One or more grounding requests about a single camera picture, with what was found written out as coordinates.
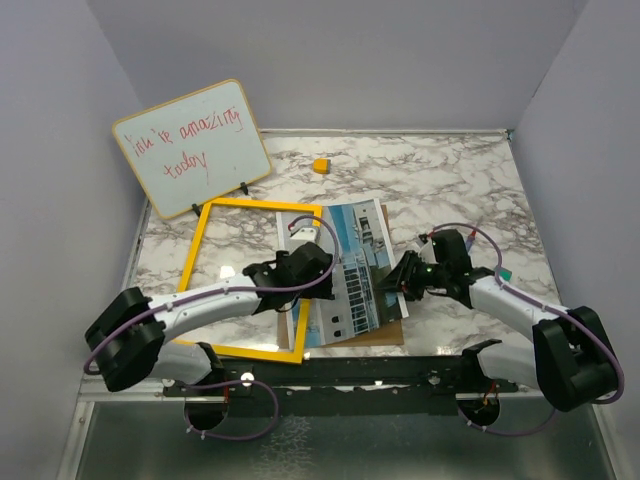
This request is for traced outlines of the yellow picture frame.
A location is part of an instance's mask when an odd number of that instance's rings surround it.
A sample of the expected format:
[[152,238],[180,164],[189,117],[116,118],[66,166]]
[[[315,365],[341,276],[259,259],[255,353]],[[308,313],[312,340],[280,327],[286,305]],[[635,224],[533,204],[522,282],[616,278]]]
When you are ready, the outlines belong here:
[[[288,202],[261,201],[240,198],[213,199],[202,206],[198,224],[191,242],[189,253],[186,258],[183,273],[177,288],[178,292],[184,292],[190,284],[194,266],[199,254],[200,246],[206,231],[210,210],[213,206],[263,209],[272,211],[289,211],[297,213],[311,214],[321,218],[323,207],[315,204],[299,204]],[[285,364],[301,364],[305,354],[306,330],[311,308],[311,301],[303,299],[300,301],[297,330],[292,351],[267,351],[250,348],[242,348],[226,345],[213,345],[214,351],[223,357],[248,358],[270,362],[280,362]]]

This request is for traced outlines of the small whiteboard yellow rim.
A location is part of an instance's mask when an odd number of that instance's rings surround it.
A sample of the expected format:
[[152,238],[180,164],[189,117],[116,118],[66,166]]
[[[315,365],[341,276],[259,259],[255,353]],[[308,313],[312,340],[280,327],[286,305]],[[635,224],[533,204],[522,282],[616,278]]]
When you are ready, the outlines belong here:
[[272,171],[244,89],[235,79],[120,119],[112,134],[163,219]]

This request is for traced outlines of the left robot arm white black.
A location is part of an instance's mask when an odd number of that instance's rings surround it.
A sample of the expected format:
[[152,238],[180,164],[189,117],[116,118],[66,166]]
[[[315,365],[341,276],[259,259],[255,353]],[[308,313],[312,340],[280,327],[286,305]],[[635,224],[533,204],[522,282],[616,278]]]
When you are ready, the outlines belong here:
[[335,256],[307,242],[273,261],[254,263],[209,287],[149,297],[138,287],[117,294],[84,334],[84,373],[119,392],[149,378],[165,345],[222,320],[280,311],[298,299],[331,294]]

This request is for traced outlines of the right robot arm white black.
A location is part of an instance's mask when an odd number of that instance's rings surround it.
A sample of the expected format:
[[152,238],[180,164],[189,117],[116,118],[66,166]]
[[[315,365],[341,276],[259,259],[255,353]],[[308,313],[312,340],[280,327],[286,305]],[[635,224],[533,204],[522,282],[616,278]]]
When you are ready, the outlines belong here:
[[508,380],[539,390],[562,412],[619,400],[625,377],[598,314],[538,299],[504,280],[499,266],[474,266],[460,227],[446,223],[423,235],[422,249],[405,252],[376,287],[408,301],[450,298],[527,339],[525,347],[491,340],[468,348],[461,383],[481,391],[494,380]]

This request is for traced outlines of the teal green cube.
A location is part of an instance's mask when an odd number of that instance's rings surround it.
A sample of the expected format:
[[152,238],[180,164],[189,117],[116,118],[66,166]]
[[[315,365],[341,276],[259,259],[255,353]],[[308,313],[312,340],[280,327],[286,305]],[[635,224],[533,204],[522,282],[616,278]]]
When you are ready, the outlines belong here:
[[497,273],[499,277],[506,282],[509,282],[512,278],[512,271],[504,267],[501,267],[500,269],[498,269]]

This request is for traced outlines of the yellow grey eraser block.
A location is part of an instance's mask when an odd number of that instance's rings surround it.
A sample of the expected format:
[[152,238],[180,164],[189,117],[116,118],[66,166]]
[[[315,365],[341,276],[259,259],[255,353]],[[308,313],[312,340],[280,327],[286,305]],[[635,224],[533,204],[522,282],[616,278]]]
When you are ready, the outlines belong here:
[[331,160],[328,158],[316,158],[313,161],[312,169],[315,173],[326,175],[330,172]]

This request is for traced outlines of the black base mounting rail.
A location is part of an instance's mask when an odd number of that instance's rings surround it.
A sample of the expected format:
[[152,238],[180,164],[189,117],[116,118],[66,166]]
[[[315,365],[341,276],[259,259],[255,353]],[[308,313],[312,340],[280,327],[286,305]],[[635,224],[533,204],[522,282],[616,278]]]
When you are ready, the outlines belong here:
[[489,379],[461,355],[327,357],[300,364],[228,359],[223,365],[216,377],[233,383],[227,388],[175,383],[163,394],[249,418],[275,411],[261,382],[274,391],[277,411],[285,416],[455,415],[457,397],[480,400],[491,390],[517,390],[506,380]]

